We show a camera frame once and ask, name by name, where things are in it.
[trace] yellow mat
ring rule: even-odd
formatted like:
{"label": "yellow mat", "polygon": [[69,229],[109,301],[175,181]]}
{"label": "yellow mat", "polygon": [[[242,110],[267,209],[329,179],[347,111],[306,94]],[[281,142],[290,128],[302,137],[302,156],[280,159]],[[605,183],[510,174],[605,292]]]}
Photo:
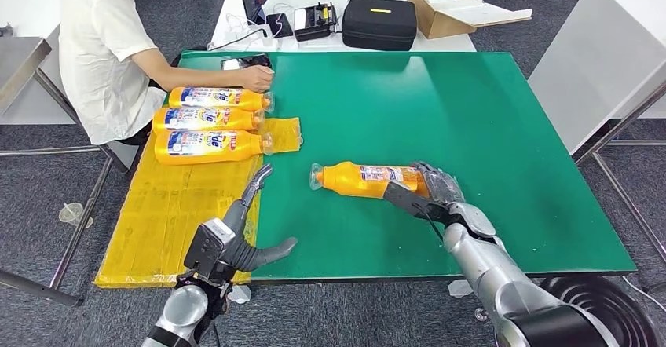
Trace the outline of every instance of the yellow mat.
{"label": "yellow mat", "polygon": [[[300,149],[298,118],[267,119],[275,153]],[[102,288],[170,287],[183,273],[183,258],[201,223],[222,217],[261,166],[261,155],[242,162],[164,166],[155,158],[151,135],[134,174],[118,224],[94,283]],[[258,205],[247,215],[245,236],[256,241]],[[250,280],[238,272],[236,283]]]}

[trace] bottle label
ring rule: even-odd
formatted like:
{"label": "bottle label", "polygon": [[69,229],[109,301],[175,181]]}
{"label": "bottle label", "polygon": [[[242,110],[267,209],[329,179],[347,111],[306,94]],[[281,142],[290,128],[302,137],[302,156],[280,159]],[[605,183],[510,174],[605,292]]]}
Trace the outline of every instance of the bottle label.
{"label": "bottle label", "polygon": [[230,114],[229,108],[171,108],[166,111],[164,124],[169,130],[197,130],[226,126]]}
{"label": "bottle label", "polygon": [[169,155],[202,156],[236,149],[233,131],[174,131],[169,136]]}
{"label": "bottle label", "polygon": [[181,94],[182,106],[233,106],[240,102],[242,89],[187,87]]}
{"label": "bottle label", "polygon": [[364,181],[404,182],[404,176],[416,173],[416,169],[399,166],[361,166],[360,177]]}

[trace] robotic arm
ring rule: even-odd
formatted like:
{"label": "robotic arm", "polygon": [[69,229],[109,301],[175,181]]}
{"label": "robotic arm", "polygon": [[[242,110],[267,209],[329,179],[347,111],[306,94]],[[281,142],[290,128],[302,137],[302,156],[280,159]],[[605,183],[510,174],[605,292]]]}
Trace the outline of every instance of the robotic arm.
{"label": "robotic arm", "polygon": [[445,226],[444,246],[481,300],[499,345],[618,345],[597,317],[549,294],[525,275],[485,214],[465,203],[453,177],[426,163],[413,166],[423,175],[430,198],[391,182],[384,199],[415,217]]}
{"label": "robotic arm", "polygon": [[[384,199],[411,215],[445,226],[443,243],[495,326],[501,346],[618,346],[599,319],[538,287],[509,256],[485,214],[465,203],[456,180],[426,163],[415,163],[429,198],[398,182],[386,188]],[[271,174],[264,165],[240,199],[222,219],[200,225],[188,253],[188,271],[177,278],[175,290],[142,347],[196,347],[210,323],[226,311],[226,295],[236,270],[250,272],[284,258],[296,239],[257,249],[243,236],[247,211]]]}
{"label": "robotic arm", "polygon": [[197,228],[185,255],[188,271],[177,278],[175,290],[142,347],[198,346],[210,323],[226,311],[226,295],[236,270],[254,271],[289,255],[296,245],[293,237],[277,247],[258,249],[243,235],[247,211],[272,171],[270,164],[262,166],[222,219]]}

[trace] green table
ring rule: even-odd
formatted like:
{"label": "green table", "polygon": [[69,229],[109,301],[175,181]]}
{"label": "green table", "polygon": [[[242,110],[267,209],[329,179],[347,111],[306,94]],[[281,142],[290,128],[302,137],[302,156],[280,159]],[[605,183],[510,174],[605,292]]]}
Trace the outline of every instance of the green table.
{"label": "green table", "polygon": [[[181,66],[220,68],[186,53]],[[507,53],[274,53],[275,116],[301,119],[300,152],[267,157],[260,247],[298,238],[253,280],[429,278],[459,268],[425,221],[381,199],[309,188],[312,163],[408,165],[455,175],[533,276],[636,267]]]}

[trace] gray carpet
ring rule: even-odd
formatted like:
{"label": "gray carpet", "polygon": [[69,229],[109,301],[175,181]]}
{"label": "gray carpet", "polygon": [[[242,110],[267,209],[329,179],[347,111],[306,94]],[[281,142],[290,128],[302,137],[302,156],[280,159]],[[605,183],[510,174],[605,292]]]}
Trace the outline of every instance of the gray carpet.
{"label": "gray carpet", "polygon": [[[528,76],[576,0],[487,0],[509,9],[533,8],[531,21],[480,29],[478,50],[509,51]],[[148,33],[173,58],[180,49],[208,41],[223,0],[137,0]],[[642,121],[632,137],[664,137],[664,121]],[[0,149],[38,148],[59,141],[85,143],[73,126],[0,126]],[[607,148],[617,176],[651,225],[666,240],[666,148]],[[62,202],[84,202],[101,168],[100,154],[0,159],[0,262],[4,269],[48,283],[71,234],[57,220]],[[601,170],[581,171],[639,267],[634,283],[666,280],[666,267],[634,223]],[[93,227],[86,231],[64,281],[84,294],[77,309],[0,287],[0,346],[139,345],[156,321],[167,289],[100,290],[90,284],[104,255],[130,183],[112,172],[102,192]],[[614,279],[623,288],[627,286]],[[217,321],[223,345],[321,346],[493,345],[490,323],[479,323],[475,298],[447,295],[447,282],[346,283],[254,286],[252,301],[234,305]],[[666,315],[636,296],[657,325]],[[666,302],[666,294],[657,298]],[[204,346],[214,345],[211,335]]]}

